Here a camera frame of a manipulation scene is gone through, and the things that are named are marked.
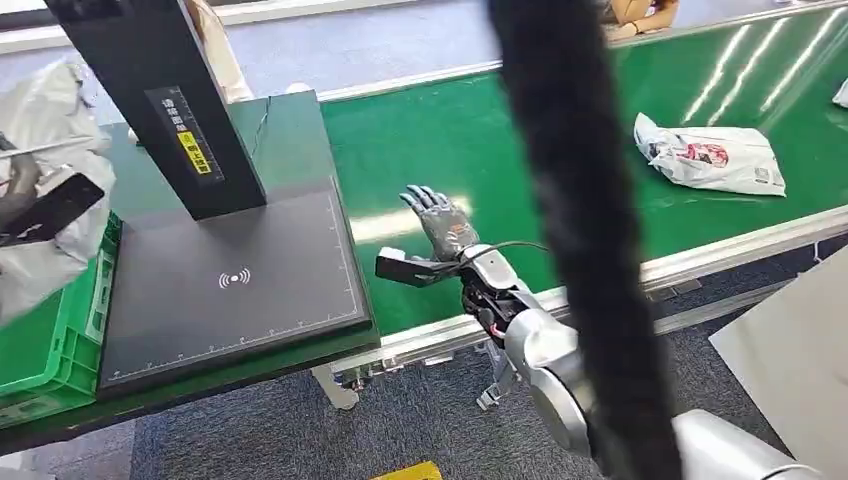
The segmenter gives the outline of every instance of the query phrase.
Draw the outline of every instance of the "sticker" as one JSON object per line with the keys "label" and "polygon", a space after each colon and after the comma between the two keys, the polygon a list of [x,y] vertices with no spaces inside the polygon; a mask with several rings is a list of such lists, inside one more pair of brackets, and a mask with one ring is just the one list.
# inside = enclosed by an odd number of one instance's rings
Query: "sticker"
{"label": "sticker", "polygon": [[201,186],[224,180],[212,150],[194,119],[179,87],[164,87],[145,91],[165,128],[173,134],[175,147],[186,159],[186,166]]}
{"label": "sticker", "polygon": [[372,480],[442,480],[442,474],[435,463],[424,462]]}

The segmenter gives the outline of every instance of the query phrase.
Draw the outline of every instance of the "plastic bag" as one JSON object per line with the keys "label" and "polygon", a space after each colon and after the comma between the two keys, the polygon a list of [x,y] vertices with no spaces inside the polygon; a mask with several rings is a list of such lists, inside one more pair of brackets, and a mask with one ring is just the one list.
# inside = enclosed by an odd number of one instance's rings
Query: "plastic bag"
{"label": "plastic bag", "polygon": [[833,103],[848,108],[848,80],[845,80],[845,83],[842,84],[842,88],[836,92],[836,95],[833,97]]}
{"label": "plastic bag", "polygon": [[633,136],[648,164],[692,188],[785,197],[768,139],[752,128],[661,128],[640,113]]}
{"label": "plastic bag", "polygon": [[[38,305],[88,267],[109,218],[112,165],[103,157],[109,138],[83,100],[76,66],[61,61],[41,69],[0,95],[0,131],[33,155],[42,180],[67,171],[83,173],[104,197],[53,240],[0,248],[0,326]],[[9,179],[10,159],[0,158],[0,182]],[[56,182],[41,182],[44,195]],[[0,187],[0,194],[5,193]]]}

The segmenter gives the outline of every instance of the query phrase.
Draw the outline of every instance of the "green table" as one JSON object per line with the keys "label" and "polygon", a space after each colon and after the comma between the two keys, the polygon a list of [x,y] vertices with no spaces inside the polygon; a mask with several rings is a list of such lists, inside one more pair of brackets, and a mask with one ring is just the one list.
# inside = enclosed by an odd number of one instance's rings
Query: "green table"
{"label": "green table", "polygon": [[[630,130],[640,111],[660,125],[696,126],[712,121],[759,128],[772,141],[788,186],[787,198],[685,189],[671,185],[646,165],[635,147],[628,147],[626,156],[637,183],[645,228],[645,256],[652,259],[645,265],[650,288],[846,231],[848,174],[843,164],[848,158],[848,110],[830,102],[848,77],[844,5],[820,5],[789,16],[763,15],[660,34],[612,50],[624,128]],[[410,226],[396,196],[407,183],[429,184],[460,198],[489,243],[539,240],[521,147],[495,69],[495,64],[487,64],[319,95],[356,252],[383,335],[381,348],[352,354],[373,341],[376,331],[313,341],[167,387],[0,431],[0,451],[15,440],[18,446],[27,446],[74,436],[339,356],[343,358],[332,364],[333,371],[362,366],[390,370],[411,359],[479,341],[479,328],[459,315],[456,283],[417,290],[382,281],[374,276],[373,259],[381,246],[429,252],[424,235],[414,223]],[[298,144],[293,141],[297,125],[308,119],[296,103],[305,98],[270,100],[269,121],[254,155],[263,180],[285,181],[281,152],[310,154],[281,148]],[[232,109],[249,151],[255,145],[265,102]],[[131,182],[122,177],[119,165],[152,164],[125,144],[125,129],[112,127],[117,132],[113,160],[119,181],[123,179],[116,205],[127,195],[145,199],[136,201],[134,208],[175,207],[173,194],[169,197],[164,185],[156,186],[161,178],[157,180],[155,172],[149,177],[135,175]],[[549,259],[522,249],[507,256],[529,286],[541,292],[543,304],[550,308],[564,304]]]}

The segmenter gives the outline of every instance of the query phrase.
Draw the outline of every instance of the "yellow label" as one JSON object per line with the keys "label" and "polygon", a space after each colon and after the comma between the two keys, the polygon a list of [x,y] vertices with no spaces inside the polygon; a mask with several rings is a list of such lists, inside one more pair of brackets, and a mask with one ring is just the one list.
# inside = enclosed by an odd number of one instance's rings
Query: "yellow label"
{"label": "yellow label", "polygon": [[442,480],[442,474],[439,473],[439,467],[435,463],[424,462],[372,480]]}
{"label": "yellow label", "polygon": [[197,173],[201,175],[212,173],[212,169],[209,167],[209,162],[206,161],[203,151],[200,150],[200,146],[197,144],[194,134],[191,132],[182,132],[177,134],[177,138],[180,139],[180,143],[183,145],[183,148],[188,154],[191,164],[194,165],[194,169],[197,170]]}

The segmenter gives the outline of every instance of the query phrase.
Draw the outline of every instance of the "table leg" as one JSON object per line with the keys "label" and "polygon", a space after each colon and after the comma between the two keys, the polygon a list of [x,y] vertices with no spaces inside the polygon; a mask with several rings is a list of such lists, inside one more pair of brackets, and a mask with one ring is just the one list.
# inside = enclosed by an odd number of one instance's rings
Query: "table leg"
{"label": "table leg", "polygon": [[319,365],[312,368],[312,376],[324,390],[330,404],[341,410],[350,410],[359,402],[359,394],[353,390],[342,388],[336,383],[329,365]]}

